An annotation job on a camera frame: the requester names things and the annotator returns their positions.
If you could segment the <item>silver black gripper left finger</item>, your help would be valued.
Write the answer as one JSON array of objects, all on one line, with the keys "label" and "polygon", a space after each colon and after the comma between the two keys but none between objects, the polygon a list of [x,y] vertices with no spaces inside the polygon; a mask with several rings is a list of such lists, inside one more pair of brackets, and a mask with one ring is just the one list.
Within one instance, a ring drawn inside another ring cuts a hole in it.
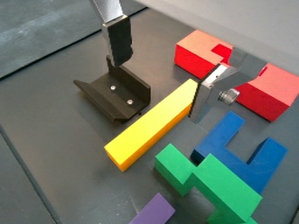
[{"label": "silver black gripper left finger", "polygon": [[118,0],[89,0],[89,2],[102,20],[102,33],[112,65],[118,67],[133,54],[129,17],[122,12]]}]

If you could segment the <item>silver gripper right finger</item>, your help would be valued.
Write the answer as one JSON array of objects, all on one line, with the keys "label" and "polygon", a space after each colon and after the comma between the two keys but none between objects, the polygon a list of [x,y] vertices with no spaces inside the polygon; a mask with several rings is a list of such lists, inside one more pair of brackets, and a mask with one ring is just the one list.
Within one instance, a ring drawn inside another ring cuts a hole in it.
[{"label": "silver gripper right finger", "polygon": [[236,100],[235,87],[252,81],[265,66],[261,59],[247,53],[229,56],[228,63],[228,67],[217,64],[197,85],[188,114],[193,123],[201,120],[216,102],[229,105]]}]

